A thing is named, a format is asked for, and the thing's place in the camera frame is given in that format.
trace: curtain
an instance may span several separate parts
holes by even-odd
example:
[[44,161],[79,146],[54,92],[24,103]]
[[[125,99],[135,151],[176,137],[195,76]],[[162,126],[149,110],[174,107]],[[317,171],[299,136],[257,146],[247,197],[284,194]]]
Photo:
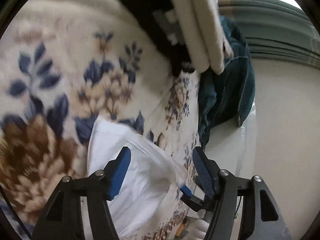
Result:
[[251,57],[320,68],[320,36],[301,9],[279,0],[219,0],[219,9],[238,25]]

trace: floral blanket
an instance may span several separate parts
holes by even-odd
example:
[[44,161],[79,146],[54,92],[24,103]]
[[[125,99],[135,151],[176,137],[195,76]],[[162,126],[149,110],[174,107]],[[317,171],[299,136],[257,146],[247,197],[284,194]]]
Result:
[[[174,79],[117,0],[29,0],[0,41],[0,66],[0,182],[30,232],[63,176],[88,175],[98,114],[164,149],[185,166],[193,187],[199,76]],[[187,209],[179,194],[170,187],[153,218],[126,238],[174,233]]]

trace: brown flower pattern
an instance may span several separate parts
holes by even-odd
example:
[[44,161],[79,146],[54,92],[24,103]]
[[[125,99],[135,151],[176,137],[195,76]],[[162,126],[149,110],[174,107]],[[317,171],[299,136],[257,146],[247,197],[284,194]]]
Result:
[[140,240],[165,240],[171,233],[172,228],[182,222],[184,213],[175,211],[172,218],[166,224],[160,226],[153,236],[143,236]]
[[56,138],[42,115],[19,128],[9,122],[0,141],[0,180],[23,222],[34,225],[60,179],[73,170],[78,145]]
[[88,81],[70,97],[72,108],[80,118],[103,114],[109,120],[115,120],[121,104],[127,104],[132,95],[133,83],[121,68],[104,73],[95,85]]
[[176,130],[179,131],[181,120],[184,116],[189,116],[189,78],[178,78],[170,88],[170,98],[168,106],[165,108],[167,129],[172,122],[176,123]]

